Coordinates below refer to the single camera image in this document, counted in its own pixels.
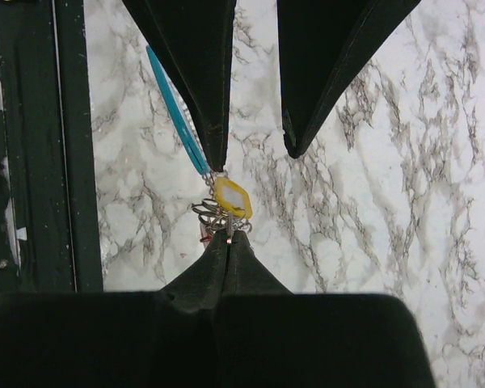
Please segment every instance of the marble pattern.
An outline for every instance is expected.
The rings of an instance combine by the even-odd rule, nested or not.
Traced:
[[[159,289],[199,257],[206,196],[120,0],[85,0],[107,290]],[[439,386],[485,386],[485,0],[422,0],[288,158],[274,0],[239,0],[228,162],[257,257],[298,293],[388,293]]]

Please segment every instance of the blue lanyard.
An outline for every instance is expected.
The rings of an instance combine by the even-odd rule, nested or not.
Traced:
[[[179,138],[183,142],[183,146],[187,151],[188,157],[191,159],[192,164],[200,175],[208,174],[210,172],[210,167],[205,161],[205,157],[201,152],[200,146],[197,144],[196,139],[192,135],[190,125],[179,110],[178,103],[176,102],[176,98],[172,93],[171,86],[169,85],[169,81],[167,80],[167,77],[163,71],[162,64],[160,64],[160,61],[150,46],[147,46],[146,49],[147,55],[149,55],[151,67],[153,68],[154,76],[156,77],[156,82],[160,88],[160,91],[162,92],[163,101],[167,106],[169,116],[171,117],[172,123],[175,125]]]

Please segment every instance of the black metal frame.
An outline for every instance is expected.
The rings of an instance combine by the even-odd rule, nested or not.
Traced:
[[[15,287],[102,291],[82,0],[0,1],[0,81],[15,227],[27,231]]]

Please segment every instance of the yellow key tag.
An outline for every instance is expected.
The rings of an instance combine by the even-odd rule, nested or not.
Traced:
[[[213,198],[224,210],[232,212],[237,217],[249,220],[253,215],[248,193],[224,176],[216,177],[213,185]]]

